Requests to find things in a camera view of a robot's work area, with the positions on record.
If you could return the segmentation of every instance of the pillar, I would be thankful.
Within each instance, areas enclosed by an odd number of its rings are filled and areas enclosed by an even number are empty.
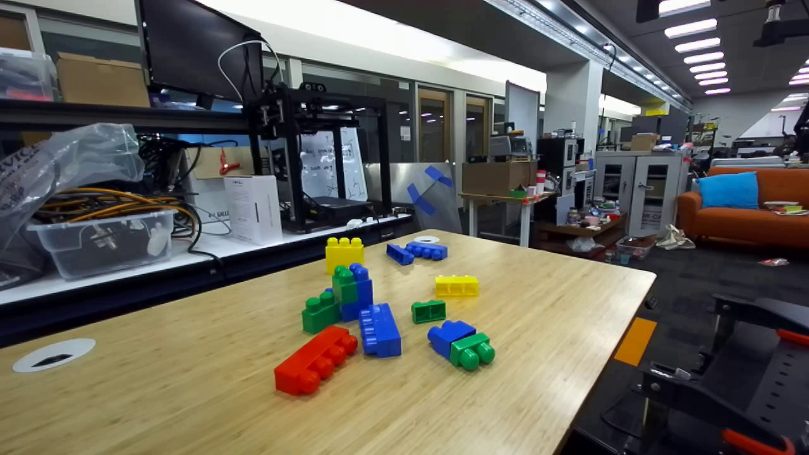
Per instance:
[[[576,62],[546,73],[546,117],[544,129],[575,129],[584,140],[584,148],[599,145],[599,97],[604,65]]]

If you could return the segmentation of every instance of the green lego brick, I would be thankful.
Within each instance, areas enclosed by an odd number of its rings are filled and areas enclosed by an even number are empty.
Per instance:
[[[413,309],[413,322],[414,324],[446,322],[448,319],[448,304],[439,300],[439,298],[417,300],[410,309]]]
[[[338,306],[342,304],[357,304],[357,298],[360,298],[355,272],[350,268],[343,268],[343,266],[334,268],[331,289],[334,289],[334,295],[336,295]]]
[[[480,363],[491,363],[493,359],[496,349],[489,343],[485,334],[457,339],[451,349],[451,362],[465,371],[476,371]]]
[[[318,334],[326,327],[338,322],[336,298],[331,290],[323,290],[321,295],[313,295],[305,300],[305,309],[300,311],[303,330]]]

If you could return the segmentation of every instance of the monitor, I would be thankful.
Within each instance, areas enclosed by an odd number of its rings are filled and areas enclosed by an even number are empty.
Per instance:
[[[195,0],[136,0],[136,18],[152,92],[189,92],[202,103],[212,99],[256,103],[261,99],[259,31]]]

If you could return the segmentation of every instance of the toy building block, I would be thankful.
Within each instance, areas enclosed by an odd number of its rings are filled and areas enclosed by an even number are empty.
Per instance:
[[[331,276],[336,266],[364,263],[362,237],[328,237],[326,239],[326,272]]]
[[[336,295],[336,314],[342,322],[360,319],[360,311],[375,304],[375,284],[369,279],[369,270],[360,263],[352,263],[352,268],[336,266],[331,285]]]
[[[357,335],[342,327],[328,327],[276,366],[276,389],[313,394],[355,351]]]
[[[474,334],[453,341],[451,363],[476,371],[480,363],[491,363],[496,359],[496,349],[491,347],[485,334]]]
[[[448,304],[439,300],[439,298],[414,300],[410,306],[410,311],[413,311],[413,322],[414,324],[446,322],[448,319]]]
[[[437,298],[476,298],[480,295],[480,281],[476,276],[437,276],[434,279]]]
[[[465,324],[465,322],[446,322],[446,324],[439,324],[439,327],[432,327],[432,328],[428,330],[428,339],[429,339],[429,347],[432,347],[439,356],[451,359],[453,343],[456,343],[457,339],[465,339],[465,335],[474,335],[474,334],[476,334],[476,327],[470,327],[470,324]]]
[[[303,319],[303,330],[305,334],[318,334],[326,327],[338,322],[336,311],[336,295],[331,289],[326,289],[321,295],[313,295],[305,300],[305,309],[300,311]]]
[[[396,261],[400,266],[410,266],[414,258],[400,244],[386,242],[386,258]]]
[[[448,247],[439,242],[407,242],[404,250],[414,258],[424,258],[424,261],[446,261],[448,258]]]
[[[386,304],[360,311],[360,335],[367,356],[401,356],[401,335]]]

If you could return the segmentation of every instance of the wall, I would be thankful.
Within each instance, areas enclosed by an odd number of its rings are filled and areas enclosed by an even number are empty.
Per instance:
[[[731,145],[748,132],[760,117],[768,114],[788,92],[767,92],[752,97],[719,97],[692,103],[695,121],[719,121],[715,145]]]
[[[120,25],[135,25],[135,0],[16,0],[18,4],[34,4],[42,9],[59,9],[83,14],[93,20],[108,20]],[[428,80],[432,85],[463,88],[482,97],[504,97],[508,73],[485,71],[482,62],[499,62],[489,52],[442,40],[428,33],[400,33],[400,40],[386,35],[357,33],[371,20],[369,12],[360,12],[343,3],[331,0],[202,0],[251,27],[259,27],[276,47],[276,52],[297,55],[303,61],[331,62],[342,69],[357,69],[369,73],[386,73],[396,79]],[[510,80],[544,92],[541,71],[513,71]]]
[[[795,133],[795,124],[801,111],[768,111],[742,136],[782,136],[782,132]]]

